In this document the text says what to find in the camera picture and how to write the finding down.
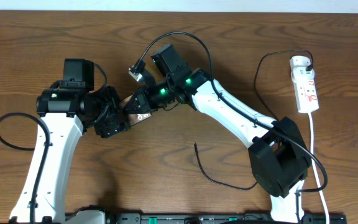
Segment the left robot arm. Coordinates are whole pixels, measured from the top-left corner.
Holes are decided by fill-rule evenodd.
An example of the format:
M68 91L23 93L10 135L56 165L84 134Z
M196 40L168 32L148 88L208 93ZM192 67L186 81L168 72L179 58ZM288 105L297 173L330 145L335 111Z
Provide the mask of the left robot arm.
M101 138L130 128L115 89L107 84L94 89L97 68L92 61L67 58L63 78L37 98L37 140L11 223L63 223L67 181L80 137L89 128Z

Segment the gold Galaxy smartphone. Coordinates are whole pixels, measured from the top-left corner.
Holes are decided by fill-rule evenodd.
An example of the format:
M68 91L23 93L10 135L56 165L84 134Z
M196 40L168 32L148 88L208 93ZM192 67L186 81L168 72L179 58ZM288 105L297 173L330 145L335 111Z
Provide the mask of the gold Galaxy smartphone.
M127 102L130 100L130 96L128 96L127 98L123 99L121 102L120 102L120 107L121 109L124 108L124 106L127 104ZM152 114L151 113L146 113L146 114L129 114L127 115L127 119L129 121L129 124L131 126L137 124L137 123L140 123L142 121L145 121L146 119L149 119L152 117Z

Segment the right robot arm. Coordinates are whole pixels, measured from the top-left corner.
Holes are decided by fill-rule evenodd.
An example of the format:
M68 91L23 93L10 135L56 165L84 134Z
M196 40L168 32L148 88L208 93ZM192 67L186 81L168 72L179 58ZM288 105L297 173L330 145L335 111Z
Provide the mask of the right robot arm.
M152 60L164 81L156 83L145 62L138 59L129 74L144 85L126 103L124 111L146 114L177 102L210 116L247 148L252 174L270 195L272 219L301 222L305 216L301 207L303 184L313 158L295 122L287 117L273 119L245 105L208 72L192 70L172 44L154 52Z

